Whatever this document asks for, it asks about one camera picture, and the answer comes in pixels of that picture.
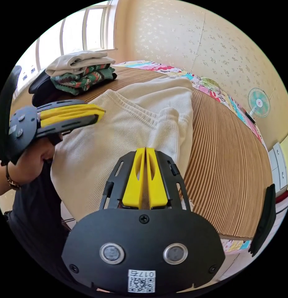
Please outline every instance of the electric fan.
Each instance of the electric fan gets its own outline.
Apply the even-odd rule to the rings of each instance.
[[[248,118],[255,123],[254,117],[264,118],[270,112],[270,103],[269,98],[266,93],[259,89],[253,88],[248,95],[248,102],[251,111],[249,113],[245,113]]]

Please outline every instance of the qr code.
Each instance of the qr code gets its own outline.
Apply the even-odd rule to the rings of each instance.
[[[130,270],[128,275],[128,292],[154,293],[155,271]]]

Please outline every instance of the beige folded towel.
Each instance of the beige folded towel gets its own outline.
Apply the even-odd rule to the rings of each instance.
[[[192,146],[192,90],[188,79],[164,76],[107,90],[90,102],[106,114],[64,136],[51,169],[53,185],[76,220],[98,210],[118,159],[137,148],[171,156],[184,177]]]
[[[115,60],[107,57],[107,52],[80,51],[56,58],[45,70],[50,77],[66,73],[81,74],[88,66],[114,64]]]

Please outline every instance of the woven bamboo mat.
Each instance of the woven bamboo mat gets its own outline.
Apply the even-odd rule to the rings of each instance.
[[[148,70],[115,69],[115,81],[76,98],[90,102],[107,89],[116,91],[163,76]],[[196,89],[193,110],[192,153],[184,178],[193,211],[210,221],[223,238],[252,239],[266,187],[272,184],[268,154],[232,111]]]

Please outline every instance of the hand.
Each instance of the hand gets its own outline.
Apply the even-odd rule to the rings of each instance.
[[[10,178],[19,185],[30,183],[42,172],[44,160],[53,158],[55,146],[48,138],[41,138],[30,145],[17,164],[8,164]]]

